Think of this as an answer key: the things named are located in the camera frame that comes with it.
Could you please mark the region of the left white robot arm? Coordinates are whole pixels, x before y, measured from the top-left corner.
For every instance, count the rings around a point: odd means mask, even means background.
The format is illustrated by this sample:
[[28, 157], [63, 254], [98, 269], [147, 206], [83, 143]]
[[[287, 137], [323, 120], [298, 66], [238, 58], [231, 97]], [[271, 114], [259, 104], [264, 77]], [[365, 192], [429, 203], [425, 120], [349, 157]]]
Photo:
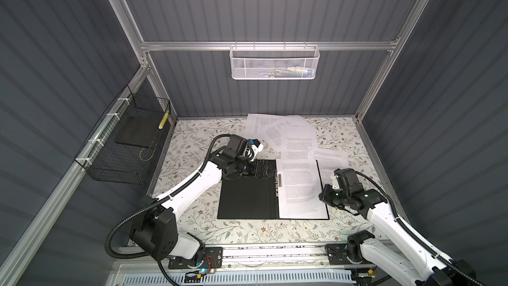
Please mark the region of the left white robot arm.
[[198, 266], [206, 244], [197, 236], [179, 230], [187, 209], [210, 188], [221, 184], [223, 194], [218, 217], [225, 219], [278, 219], [276, 161], [259, 160], [263, 145], [226, 134], [228, 143], [209, 146], [201, 166], [173, 189], [142, 200], [142, 209], [130, 218], [129, 238], [143, 250], [131, 258], [152, 257], [156, 262], [181, 258]]

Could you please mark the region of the grey folder with black inside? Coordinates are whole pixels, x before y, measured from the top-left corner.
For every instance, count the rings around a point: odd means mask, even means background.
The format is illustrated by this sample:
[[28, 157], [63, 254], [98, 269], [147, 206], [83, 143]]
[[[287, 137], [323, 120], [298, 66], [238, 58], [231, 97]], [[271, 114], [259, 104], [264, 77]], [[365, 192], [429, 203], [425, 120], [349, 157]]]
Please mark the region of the grey folder with black inside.
[[257, 179], [257, 161], [249, 176], [222, 180], [218, 219], [284, 220], [279, 218], [277, 176]]

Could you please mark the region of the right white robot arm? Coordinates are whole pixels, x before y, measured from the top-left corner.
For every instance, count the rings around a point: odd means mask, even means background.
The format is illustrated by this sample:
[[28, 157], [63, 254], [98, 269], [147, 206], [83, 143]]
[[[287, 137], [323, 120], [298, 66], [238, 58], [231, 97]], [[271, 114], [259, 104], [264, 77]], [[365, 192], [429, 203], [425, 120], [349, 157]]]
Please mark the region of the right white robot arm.
[[361, 216], [389, 237], [398, 248], [385, 246], [373, 233], [361, 230], [347, 238], [343, 249], [328, 244], [331, 263], [370, 262], [402, 285], [480, 285], [476, 272], [464, 260], [454, 260], [439, 250], [405, 221], [396, 211], [393, 199], [379, 186], [366, 190], [354, 169], [336, 169], [319, 195], [326, 205]]

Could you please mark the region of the printed sheet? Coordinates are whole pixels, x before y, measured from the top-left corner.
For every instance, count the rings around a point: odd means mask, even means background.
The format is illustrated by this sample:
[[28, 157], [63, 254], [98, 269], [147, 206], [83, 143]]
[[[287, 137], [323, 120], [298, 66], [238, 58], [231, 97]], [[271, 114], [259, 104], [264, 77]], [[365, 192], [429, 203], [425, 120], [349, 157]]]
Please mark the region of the printed sheet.
[[278, 120], [281, 120], [283, 116], [280, 115], [267, 115], [267, 114], [248, 114], [245, 121], [245, 129], [243, 131], [243, 137], [248, 139], [270, 139], [270, 134], [267, 125], [271, 125]]
[[328, 208], [319, 198], [323, 187], [316, 160], [276, 160], [279, 218], [329, 220]]
[[309, 155], [317, 161], [323, 185], [332, 184], [333, 172], [336, 169], [349, 168], [348, 155], [343, 150], [313, 148], [309, 151]]

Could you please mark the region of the printed sheet near left arm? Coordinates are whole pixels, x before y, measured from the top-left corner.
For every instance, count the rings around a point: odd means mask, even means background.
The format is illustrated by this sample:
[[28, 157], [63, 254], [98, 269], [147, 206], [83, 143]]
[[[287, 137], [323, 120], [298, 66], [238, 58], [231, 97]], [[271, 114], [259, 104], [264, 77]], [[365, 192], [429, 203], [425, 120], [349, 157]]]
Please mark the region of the printed sheet near left arm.
[[284, 160], [311, 159], [310, 152], [318, 147], [315, 127], [299, 116], [275, 120], [265, 125], [261, 133]]

